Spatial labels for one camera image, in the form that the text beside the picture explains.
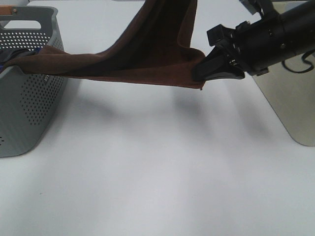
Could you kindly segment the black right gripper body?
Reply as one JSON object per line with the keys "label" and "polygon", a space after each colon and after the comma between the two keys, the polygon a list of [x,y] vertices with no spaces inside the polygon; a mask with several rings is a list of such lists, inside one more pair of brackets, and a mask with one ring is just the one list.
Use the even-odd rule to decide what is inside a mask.
{"label": "black right gripper body", "polygon": [[269,12],[261,20],[251,24],[247,21],[235,29],[217,25],[207,31],[213,51],[207,56],[217,62],[217,76],[261,75],[277,61],[273,54],[283,36],[283,25],[278,12]]}

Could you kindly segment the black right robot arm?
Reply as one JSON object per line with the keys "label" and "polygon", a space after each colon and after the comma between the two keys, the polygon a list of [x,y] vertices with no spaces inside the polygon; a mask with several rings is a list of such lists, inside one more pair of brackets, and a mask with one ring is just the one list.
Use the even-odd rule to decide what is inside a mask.
{"label": "black right robot arm", "polygon": [[245,21],[231,29],[223,25],[207,31],[211,53],[192,69],[192,79],[204,82],[216,79],[243,79],[245,73],[261,76],[271,65],[301,55],[309,65],[304,72],[314,69],[307,60],[315,51],[315,2],[305,3],[280,14],[270,0],[243,0],[251,13],[261,19],[253,24]]}

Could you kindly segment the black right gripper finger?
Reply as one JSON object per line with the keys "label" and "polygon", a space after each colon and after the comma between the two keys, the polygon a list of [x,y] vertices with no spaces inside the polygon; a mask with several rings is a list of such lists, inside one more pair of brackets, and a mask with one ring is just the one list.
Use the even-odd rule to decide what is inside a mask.
{"label": "black right gripper finger", "polygon": [[238,62],[219,47],[215,47],[208,56],[194,66],[191,75],[193,81],[245,78],[245,73]]}

